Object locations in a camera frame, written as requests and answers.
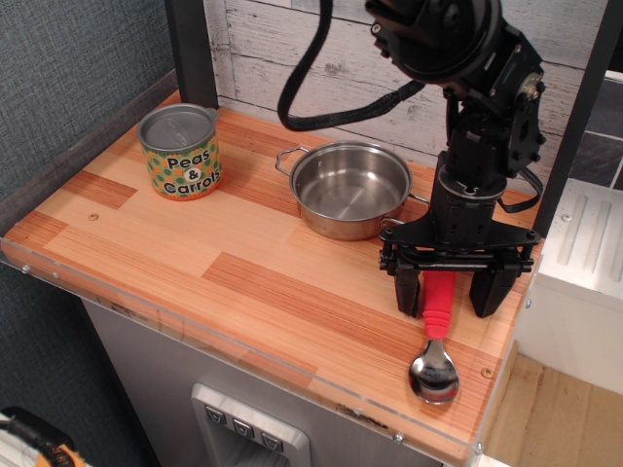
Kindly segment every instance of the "pot handle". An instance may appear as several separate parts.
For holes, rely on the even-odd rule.
[[[289,153],[294,153],[295,151],[303,151],[305,153],[308,153],[310,150],[307,149],[307,148],[304,148],[303,146],[297,146],[296,148],[286,149],[284,151],[281,151],[279,154],[276,155],[275,168],[279,172],[285,173],[288,177],[290,176],[290,172],[288,172],[287,170],[285,170],[285,169],[280,167],[280,165],[281,165],[281,158],[283,158],[284,155],[289,154]]]
[[[406,222],[401,221],[400,219],[396,219],[395,217],[383,216],[383,219],[381,219],[381,230],[385,229],[387,224],[394,224],[397,226],[402,226],[403,224],[406,224]]]
[[[418,201],[430,204],[430,201],[428,199],[419,197],[418,195],[414,195],[413,193],[409,193],[409,198],[417,199]]]

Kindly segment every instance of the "can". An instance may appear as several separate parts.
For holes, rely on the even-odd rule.
[[[138,139],[158,194],[189,200],[216,189],[223,172],[216,138],[217,118],[215,109],[172,104],[141,120]]]

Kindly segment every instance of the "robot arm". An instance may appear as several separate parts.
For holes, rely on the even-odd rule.
[[[425,85],[441,87],[448,105],[448,150],[438,157],[430,208],[416,221],[381,232],[381,269],[395,277],[398,306],[411,315],[417,312],[421,270],[473,271],[470,298],[476,314],[491,315],[516,278],[531,270],[531,250],[540,241],[534,231],[493,220],[497,203],[518,212],[535,205],[542,193],[528,169],[540,159],[545,141],[537,117],[545,89],[540,56],[504,20],[499,0],[368,0],[376,46],[413,81],[399,96],[363,109],[291,117],[290,105],[324,42],[331,10],[331,0],[320,0],[316,37],[277,105],[281,121],[309,130],[367,120]],[[377,108],[388,100],[391,105]],[[536,196],[507,206],[501,200],[507,179],[518,174]]]

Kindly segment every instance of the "gray fabric wall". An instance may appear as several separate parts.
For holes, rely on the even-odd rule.
[[[0,205],[172,68],[163,0],[3,0]],[[92,465],[153,465],[97,344],[73,297],[0,265],[0,409],[46,419]]]

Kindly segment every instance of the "gray cabinet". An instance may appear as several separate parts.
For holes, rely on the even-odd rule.
[[[88,302],[85,306],[163,467],[230,467],[218,465],[225,462],[219,459],[227,457],[219,454],[219,449],[226,445],[231,446],[226,449],[241,449],[236,447],[237,435],[233,431],[221,430],[215,432],[216,443],[207,440],[209,446],[215,446],[208,452],[204,434],[205,426],[211,425],[200,428],[192,401],[196,384],[300,430],[310,440],[312,467],[441,465],[407,446],[397,445],[388,436],[359,421],[299,397],[108,308]],[[247,450],[256,449],[268,457],[258,443],[255,445],[249,445]]]

